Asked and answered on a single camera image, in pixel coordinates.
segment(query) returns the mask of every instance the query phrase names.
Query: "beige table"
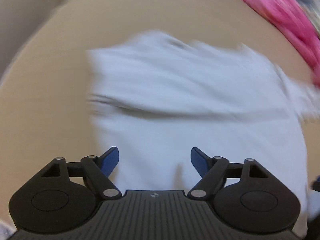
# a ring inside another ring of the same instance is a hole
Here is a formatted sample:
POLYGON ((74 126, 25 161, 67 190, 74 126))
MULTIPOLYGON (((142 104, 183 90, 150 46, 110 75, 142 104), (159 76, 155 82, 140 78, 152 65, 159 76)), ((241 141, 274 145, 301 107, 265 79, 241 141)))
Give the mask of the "beige table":
MULTIPOLYGON (((85 51, 148 29, 225 48, 244 43, 287 75, 310 81, 294 47, 241 0, 69 0, 23 49, 0 89, 2 219, 9 219, 11 195, 54 157, 101 154, 85 100, 91 77, 85 51)), ((305 127, 310 177, 320 173, 319 134, 319 124, 305 127)))

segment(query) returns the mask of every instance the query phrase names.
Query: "pink cloth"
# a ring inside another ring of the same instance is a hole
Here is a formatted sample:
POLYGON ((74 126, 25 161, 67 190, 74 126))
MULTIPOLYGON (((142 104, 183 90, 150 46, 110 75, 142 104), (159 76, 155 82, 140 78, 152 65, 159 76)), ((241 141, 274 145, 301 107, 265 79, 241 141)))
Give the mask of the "pink cloth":
POLYGON ((320 87, 320 40, 296 0, 243 0, 271 22, 297 49, 313 70, 313 82, 320 87))

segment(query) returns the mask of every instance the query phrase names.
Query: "pile of clothes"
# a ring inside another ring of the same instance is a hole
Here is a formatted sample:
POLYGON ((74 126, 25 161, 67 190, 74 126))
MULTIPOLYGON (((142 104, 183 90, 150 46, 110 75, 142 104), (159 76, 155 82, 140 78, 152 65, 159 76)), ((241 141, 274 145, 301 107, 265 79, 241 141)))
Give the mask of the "pile of clothes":
POLYGON ((320 14, 313 0, 243 0, 272 23, 313 70, 320 87, 320 14))

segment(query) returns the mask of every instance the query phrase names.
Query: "round table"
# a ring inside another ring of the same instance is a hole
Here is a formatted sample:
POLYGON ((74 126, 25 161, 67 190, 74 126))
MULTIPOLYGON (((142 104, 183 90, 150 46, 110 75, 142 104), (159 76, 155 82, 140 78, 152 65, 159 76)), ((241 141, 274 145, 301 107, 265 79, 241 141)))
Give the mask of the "round table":
MULTIPOLYGON (((225 48, 244 43, 288 76, 310 82, 294 47, 241 0, 68 0, 29 40, 0 88, 1 219, 9 221, 11 195, 54 157, 71 162, 101 154, 86 102, 86 50, 150 29, 184 42, 225 48)), ((320 125, 308 124, 304 132, 316 167, 320 125)))

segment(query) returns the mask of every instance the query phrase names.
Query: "white cloth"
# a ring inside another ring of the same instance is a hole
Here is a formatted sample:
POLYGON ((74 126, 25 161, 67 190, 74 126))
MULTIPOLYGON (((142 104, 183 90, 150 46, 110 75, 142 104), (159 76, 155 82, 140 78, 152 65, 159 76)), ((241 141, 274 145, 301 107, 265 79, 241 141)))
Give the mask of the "white cloth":
POLYGON ((92 121, 101 152, 119 148, 112 176, 126 189, 187 192, 200 176, 192 147, 243 163, 254 158, 301 203, 306 233, 307 151, 299 118, 319 115, 320 93, 242 46, 191 46, 161 32, 90 51, 92 121))

